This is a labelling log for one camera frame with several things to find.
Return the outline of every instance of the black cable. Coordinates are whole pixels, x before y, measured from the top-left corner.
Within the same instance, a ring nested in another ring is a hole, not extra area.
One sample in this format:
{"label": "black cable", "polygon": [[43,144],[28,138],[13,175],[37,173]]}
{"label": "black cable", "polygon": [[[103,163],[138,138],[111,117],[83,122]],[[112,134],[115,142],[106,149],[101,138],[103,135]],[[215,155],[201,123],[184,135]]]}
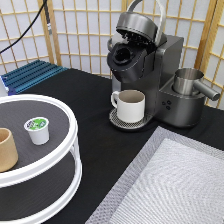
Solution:
{"label": "black cable", "polygon": [[29,31],[29,29],[31,28],[31,26],[33,26],[33,24],[36,22],[38,16],[40,15],[44,5],[46,4],[47,0],[44,0],[43,5],[40,7],[36,17],[34,18],[33,22],[29,25],[29,27],[25,30],[25,32],[21,35],[21,37],[16,40],[14,43],[12,43],[10,46],[6,47],[5,49],[3,49],[2,51],[0,51],[0,54],[2,54],[3,52],[7,51],[9,48],[11,48],[12,46],[14,46],[15,44],[17,44],[25,35],[26,33]]}

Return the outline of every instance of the mug handle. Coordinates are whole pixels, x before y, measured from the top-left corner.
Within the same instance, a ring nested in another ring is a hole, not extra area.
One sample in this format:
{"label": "mug handle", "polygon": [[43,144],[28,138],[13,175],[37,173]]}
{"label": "mug handle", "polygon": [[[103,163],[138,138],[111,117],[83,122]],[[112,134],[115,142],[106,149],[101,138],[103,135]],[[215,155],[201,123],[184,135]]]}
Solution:
{"label": "mug handle", "polygon": [[111,95],[111,103],[115,108],[117,108],[117,104],[115,103],[115,96],[117,96],[118,98],[118,95],[119,95],[118,91],[113,92]]}

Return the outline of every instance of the single-serve coffee machine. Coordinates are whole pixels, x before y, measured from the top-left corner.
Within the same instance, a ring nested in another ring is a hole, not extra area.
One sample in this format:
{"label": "single-serve coffee machine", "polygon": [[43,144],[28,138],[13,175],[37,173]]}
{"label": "single-serve coffee machine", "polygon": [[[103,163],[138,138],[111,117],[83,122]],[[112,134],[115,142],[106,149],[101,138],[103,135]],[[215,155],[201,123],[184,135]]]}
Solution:
{"label": "single-serve coffee machine", "polygon": [[133,1],[120,15],[117,33],[108,41],[107,63],[113,73],[114,91],[138,90],[145,95],[145,117],[126,124],[110,113],[110,121],[123,130],[136,130],[152,118],[176,127],[196,125],[205,98],[218,100],[220,94],[202,83],[203,73],[179,69],[182,37],[165,35],[166,13],[160,1],[159,26],[148,17],[133,12],[142,0]]}

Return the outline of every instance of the tan cup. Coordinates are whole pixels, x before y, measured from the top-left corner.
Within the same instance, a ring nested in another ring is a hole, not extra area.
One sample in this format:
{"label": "tan cup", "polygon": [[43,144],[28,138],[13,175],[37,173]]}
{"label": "tan cup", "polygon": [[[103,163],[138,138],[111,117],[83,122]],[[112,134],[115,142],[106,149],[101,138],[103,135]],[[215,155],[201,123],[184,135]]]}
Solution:
{"label": "tan cup", "polygon": [[0,128],[0,172],[11,169],[18,161],[18,153],[12,132]]}

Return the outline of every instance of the black table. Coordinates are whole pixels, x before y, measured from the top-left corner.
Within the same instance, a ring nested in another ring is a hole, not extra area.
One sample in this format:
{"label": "black table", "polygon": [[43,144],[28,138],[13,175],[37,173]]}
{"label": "black table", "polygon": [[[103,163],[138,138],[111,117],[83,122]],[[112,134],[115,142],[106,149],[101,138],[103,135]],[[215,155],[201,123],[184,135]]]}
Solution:
{"label": "black table", "polygon": [[79,126],[81,184],[71,202],[47,224],[85,223],[158,126],[224,150],[224,111],[209,107],[204,107],[201,122],[191,129],[158,121],[136,133],[115,129],[108,119],[111,85],[109,79],[71,69],[24,92],[63,101]]}

